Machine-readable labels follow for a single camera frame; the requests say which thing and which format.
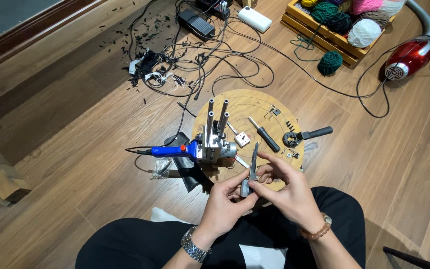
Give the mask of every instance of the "black handle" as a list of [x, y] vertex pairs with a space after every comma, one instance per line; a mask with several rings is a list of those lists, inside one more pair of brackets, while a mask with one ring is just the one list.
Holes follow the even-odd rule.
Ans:
[[322, 135], [329, 135], [333, 132], [333, 128], [331, 126], [325, 127], [325, 128], [321, 128], [319, 130], [316, 131], [312, 131], [309, 132], [310, 133], [310, 138], [315, 138], [315, 137], [319, 137]]
[[265, 131], [265, 128], [260, 127], [257, 130], [257, 133], [261, 136], [261, 138], [263, 138], [263, 140], [265, 140], [265, 142], [268, 144], [268, 146], [271, 148], [271, 150], [273, 150], [274, 153], [277, 153], [280, 148], [279, 146], [276, 144], [275, 140], [273, 140], [273, 138], [271, 138], [268, 133]]

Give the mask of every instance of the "person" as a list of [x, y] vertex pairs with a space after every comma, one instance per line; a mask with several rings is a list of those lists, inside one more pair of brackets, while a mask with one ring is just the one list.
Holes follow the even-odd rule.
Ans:
[[[282, 264], [286, 269], [365, 268], [365, 223], [359, 203], [334, 188], [310, 189], [305, 175], [281, 158], [265, 152], [258, 156], [269, 163], [257, 170], [258, 182], [249, 182], [254, 192], [247, 198], [232, 202], [241, 199], [239, 185], [249, 175], [248, 169], [212, 187], [195, 228], [182, 222], [116, 220], [83, 245], [76, 269], [247, 268], [243, 246], [287, 248]], [[279, 192], [265, 186], [275, 179], [286, 184]], [[272, 205], [242, 217], [260, 196]], [[330, 229], [322, 212], [332, 219]], [[316, 239], [320, 231], [325, 233]], [[181, 247], [182, 238], [185, 247]], [[201, 253], [205, 255], [202, 263], [196, 255]]]

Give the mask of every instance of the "wrist watch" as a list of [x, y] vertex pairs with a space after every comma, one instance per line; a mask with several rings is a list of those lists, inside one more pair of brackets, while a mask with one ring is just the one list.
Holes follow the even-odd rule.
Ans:
[[197, 228], [197, 226], [190, 228], [185, 233], [185, 235], [182, 237], [182, 240], [180, 241], [180, 244], [190, 257], [202, 263], [204, 262], [205, 258], [212, 253], [212, 250], [201, 250], [194, 244], [192, 241], [192, 233], [195, 231], [195, 228]]

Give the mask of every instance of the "black clamp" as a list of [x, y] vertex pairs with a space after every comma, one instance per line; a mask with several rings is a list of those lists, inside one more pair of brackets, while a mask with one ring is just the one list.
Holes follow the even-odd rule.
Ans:
[[329, 135], [333, 132], [333, 128], [331, 126], [312, 131], [312, 132], [299, 132], [299, 133], [293, 133], [288, 132], [283, 135], [283, 144], [287, 147], [296, 147], [298, 146], [303, 140], [307, 140], [310, 138], [315, 138], [323, 135]]

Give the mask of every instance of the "vacuum cleaner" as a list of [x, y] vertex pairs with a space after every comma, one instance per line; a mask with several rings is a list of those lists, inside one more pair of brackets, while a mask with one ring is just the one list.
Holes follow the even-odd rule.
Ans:
[[430, 62], [430, 16], [414, 0], [408, 0], [406, 5], [421, 20], [424, 34], [404, 42], [388, 58], [385, 75], [390, 80], [412, 76]]

